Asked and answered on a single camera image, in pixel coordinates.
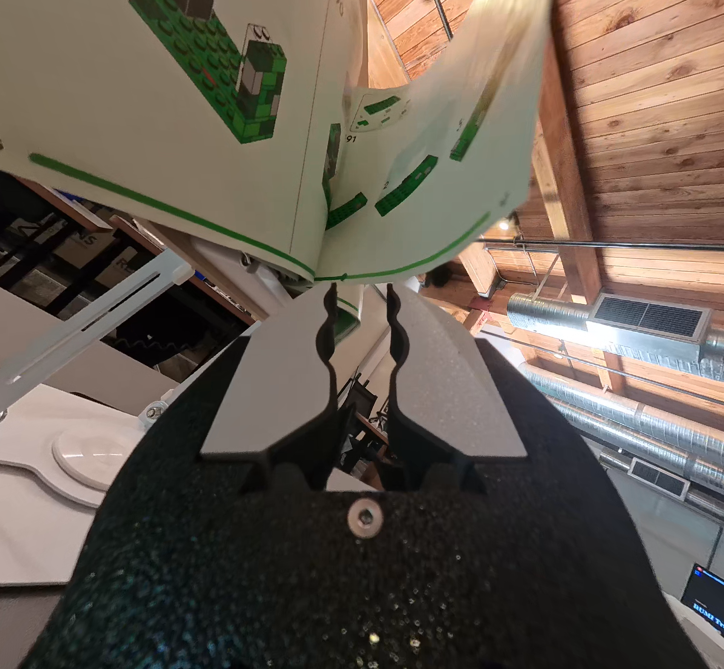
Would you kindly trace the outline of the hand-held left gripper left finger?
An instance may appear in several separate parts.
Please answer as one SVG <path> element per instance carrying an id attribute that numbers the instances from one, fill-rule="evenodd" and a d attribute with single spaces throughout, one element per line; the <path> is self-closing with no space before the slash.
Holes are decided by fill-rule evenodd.
<path id="1" fill-rule="evenodd" d="M 314 286 L 249 337 L 201 457 L 241 463 L 268 483 L 294 469 L 324 491 L 345 431 L 337 397 L 337 284 Z"/>

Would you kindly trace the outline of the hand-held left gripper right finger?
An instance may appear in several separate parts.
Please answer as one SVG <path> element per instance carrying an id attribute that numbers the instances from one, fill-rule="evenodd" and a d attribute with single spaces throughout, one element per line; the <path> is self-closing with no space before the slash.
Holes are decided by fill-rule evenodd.
<path id="1" fill-rule="evenodd" d="M 480 468 L 529 454 L 473 338 L 406 284 L 387 284 L 385 489 L 484 489 Z"/>

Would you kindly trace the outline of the brick set instruction booklet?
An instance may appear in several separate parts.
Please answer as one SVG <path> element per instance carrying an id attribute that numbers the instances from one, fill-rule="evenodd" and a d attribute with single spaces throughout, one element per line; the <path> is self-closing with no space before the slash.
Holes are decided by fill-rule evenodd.
<path id="1" fill-rule="evenodd" d="M 2 0 L 2 170 L 187 234 L 239 281 L 402 281 L 527 195 L 551 0 L 473 0 L 358 86 L 360 0 Z"/>

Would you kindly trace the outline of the white booklet stand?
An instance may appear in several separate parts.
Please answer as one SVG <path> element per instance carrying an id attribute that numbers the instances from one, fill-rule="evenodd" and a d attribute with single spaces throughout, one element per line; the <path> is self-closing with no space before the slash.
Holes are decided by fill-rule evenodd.
<path id="1" fill-rule="evenodd" d="M 179 417 L 197 374 L 137 417 L 45 384 L 112 328 L 192 274 L 167 249 L 132 277 L 60 322 L 2 365 L 2 468 L 31 474 L 40 488 L 2 479 L 2 587 L 63 586 L 108 493 L 147 447 L 154 427 Z"/>

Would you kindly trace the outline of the large air vent grille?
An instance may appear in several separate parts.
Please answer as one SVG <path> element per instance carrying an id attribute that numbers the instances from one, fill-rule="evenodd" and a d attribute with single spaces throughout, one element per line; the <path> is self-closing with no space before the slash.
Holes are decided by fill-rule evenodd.
<path id="1" fill-rule="evenodd" d="M 711 319 L 709 308 L 602 293 L 591 306 L 586 329 L 602 337 L 631 332 L 702 344 Z"/>

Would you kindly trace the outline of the small air vent grille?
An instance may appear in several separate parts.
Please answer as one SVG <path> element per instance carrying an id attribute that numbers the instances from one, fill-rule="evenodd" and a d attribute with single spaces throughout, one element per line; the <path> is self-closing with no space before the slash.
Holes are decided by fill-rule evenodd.
<path id="1" fill-rule="evenodd" d="M 638 457 L 631 460 L 627 475 L 679 502 L 686 501 L 691 486 L 690 481 L 685 478 L 647 463 Z"/>

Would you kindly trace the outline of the metal ceiling pipe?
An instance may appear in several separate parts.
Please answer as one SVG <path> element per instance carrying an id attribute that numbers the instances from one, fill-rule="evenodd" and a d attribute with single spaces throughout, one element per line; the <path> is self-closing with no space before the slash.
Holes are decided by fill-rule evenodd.
<path id="1" fill-rule="evenodd" d="M 558 252 L 561 248 L 581 249 L 649 249 L 668 251 L 694 251 L 723 253 L 723 245 L 692 242 L 630 242 L 630 241 L 581 241 L 561 239 L 493 239 L 479 238 L 478 244 L 488 250 L 533 252 Z"/>

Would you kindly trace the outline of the storage shelf with cardboard boxes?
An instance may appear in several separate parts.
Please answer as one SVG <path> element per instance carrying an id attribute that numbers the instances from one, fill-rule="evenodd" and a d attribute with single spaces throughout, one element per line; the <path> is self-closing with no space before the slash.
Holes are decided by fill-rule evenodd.
<path id="1" fill-rule="evenodd" d="M 2 289 L 68 320 L 164 249 L 124 213 L 2 171 Z M 172 285 L 102 342 L 177 382 L 253 324 L 204 275 Z"/>

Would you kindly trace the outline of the computer monitor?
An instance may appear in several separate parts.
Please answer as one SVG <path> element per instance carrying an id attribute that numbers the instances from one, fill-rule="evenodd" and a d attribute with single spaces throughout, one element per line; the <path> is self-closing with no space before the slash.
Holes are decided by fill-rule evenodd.
<path id="1" fill-rule="evenodd" d="M 719 575 L 695 563 L 681 602 L 723 636 L 723 579 Z"/>

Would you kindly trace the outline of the large silver air duct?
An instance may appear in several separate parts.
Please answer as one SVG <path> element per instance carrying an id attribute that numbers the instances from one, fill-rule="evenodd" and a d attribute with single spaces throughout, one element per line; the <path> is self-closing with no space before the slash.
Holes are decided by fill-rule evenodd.
<path id="1" fill-rule="evenodd" d="M 512 325 L 526 331 L 684 374 L 719 382 L 723 380 L 723 332 L 722 327 L 712 321 L 713 313 L 703 343 L 687 344 L 631 332 L 612 337 L 590 333 L 586 329 L 586 320 L 591 306 L 516 293 L 508 301 L 507 314 Z"/>

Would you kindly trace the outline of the ribbed silver air duct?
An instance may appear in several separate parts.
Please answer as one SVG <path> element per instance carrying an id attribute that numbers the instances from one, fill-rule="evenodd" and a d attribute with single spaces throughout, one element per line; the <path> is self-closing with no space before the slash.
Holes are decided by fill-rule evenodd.
<path id="1" fill-rule="evenodd" d="M 642 402 L 603 392 L 589 385 L 522 363 L 531 384 L 550 399 L 565 402 L 599 418 L 612 420 L 702 460 L 723 466 L 723 432 Z"/>

